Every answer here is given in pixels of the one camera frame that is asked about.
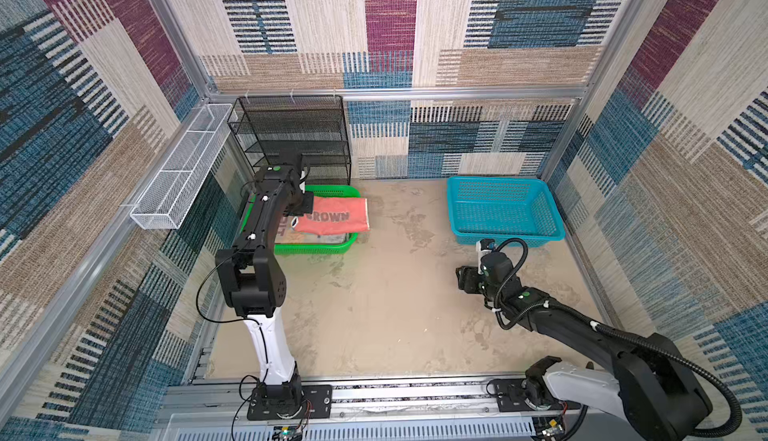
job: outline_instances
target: white mesh shelf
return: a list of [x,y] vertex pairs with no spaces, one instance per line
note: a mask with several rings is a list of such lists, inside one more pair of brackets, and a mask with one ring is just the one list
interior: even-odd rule
[[178,229],[236,120],[232,104],[208,104],[152,179],[130,212],[142,229]]

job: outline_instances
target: plastic basket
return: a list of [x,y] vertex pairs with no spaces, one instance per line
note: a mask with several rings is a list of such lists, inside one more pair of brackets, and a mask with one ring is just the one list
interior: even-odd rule
[[[360,191],[343,184],[307,185],[304,190],[310,190],[315,193],[315,196],[320,197],[360,197]],[[245,228],[252,206],[253,204],[249,204],[243,223],[240,225],[240,231]],[[350,250],[355,241],[357,241],[357,233],[351,233],[350,239],[341,244],[275,244],[275,254],[344,254]]]
[[459,244],[521,237],[539,247],[565,237],[552,193],[538,179],[449,177],[448,216]]

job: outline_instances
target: black mesh shelf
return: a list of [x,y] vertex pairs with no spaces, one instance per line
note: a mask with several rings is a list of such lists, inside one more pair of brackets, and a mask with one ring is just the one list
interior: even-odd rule
[[251,167],[296,150],[310,166],[308,184],[349,184],[350,142],[339,96],[239,98],[229,126]]

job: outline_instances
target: blue basket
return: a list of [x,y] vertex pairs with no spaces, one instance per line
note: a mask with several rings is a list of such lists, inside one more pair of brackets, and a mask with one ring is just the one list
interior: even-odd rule
[[565,237],[552,193],[538,179],[449,177],[448,216],[459,244],[521,237],[539,247]]

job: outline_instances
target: black wire rack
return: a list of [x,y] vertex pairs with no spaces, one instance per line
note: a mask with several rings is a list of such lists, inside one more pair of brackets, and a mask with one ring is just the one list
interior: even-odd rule
[[227,124],[251,167],[274,164],[288,150],[304,156],[307,184],[349,184],[350,139],[340,96],[238,98]]

